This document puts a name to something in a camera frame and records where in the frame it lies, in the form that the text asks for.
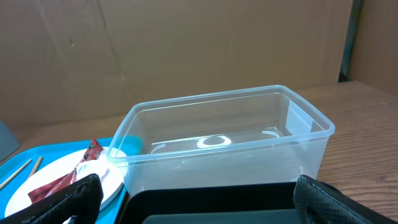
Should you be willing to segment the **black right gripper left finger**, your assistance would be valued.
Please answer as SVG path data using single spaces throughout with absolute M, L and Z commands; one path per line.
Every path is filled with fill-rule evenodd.
M 101 181 L 90 174 L 55 194 L 1 220 L 1 224 L 94 224 L 103 199 Z

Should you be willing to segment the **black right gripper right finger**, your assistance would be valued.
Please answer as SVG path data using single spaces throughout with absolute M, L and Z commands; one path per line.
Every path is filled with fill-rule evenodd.
M 307 175 L 297 179 L 293 201 L 300 222 L 305 224 L 397 224 Z

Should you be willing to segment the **red snack wrapper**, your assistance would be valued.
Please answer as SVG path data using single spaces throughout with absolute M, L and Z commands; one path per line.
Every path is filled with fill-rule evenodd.
M 97 160 L 100 157 L 100 154 L 104 151 L 102 145 L 96 140 L 93 139 L 90 142 L 87 150 L 85 151 L 82 159 L 79 163 L 73 168 L 71 172 L 65 174 L 64 176 L 59 177 L 58 179 L 53 180 L 50 183 L 47 183 L 37 189 L 28 193 L 29 199 L 32 203 L 36 203 L 59 190 L 73 184 L 77 181 L 77 168 L 79 165 L 82 165 L 88 161 Z

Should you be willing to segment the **wooden chopstick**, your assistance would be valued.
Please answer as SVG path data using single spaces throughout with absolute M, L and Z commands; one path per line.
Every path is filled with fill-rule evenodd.
M 35 163 L 33 169 L 31 170 L 31 172 L 30 172 L 30 174 L 29 174 L 29 178 L 30 178 L 31 176 L 33 176 L 33 175 L 37 172 L 37 169 L 39 168 L 39 166 L 40 166 L 40 164 L 41 164 L 41 162 L 42 162 L 42 159 L 43 159 L 42 156 L 39 156 L 39 157 L 38 157 L 38 159 L 37 159 L 37 161 L 36 161 L 36 163 Z
M 13 172 L 5 181 L 0 184 L 0 189 L 2 190 L 13 178 L 15 178 L 22 170 L 24 170 L 30 163 L 32 159 L 29 159 L 25 162 L 20 168 L 18 168 L 15 172 Z

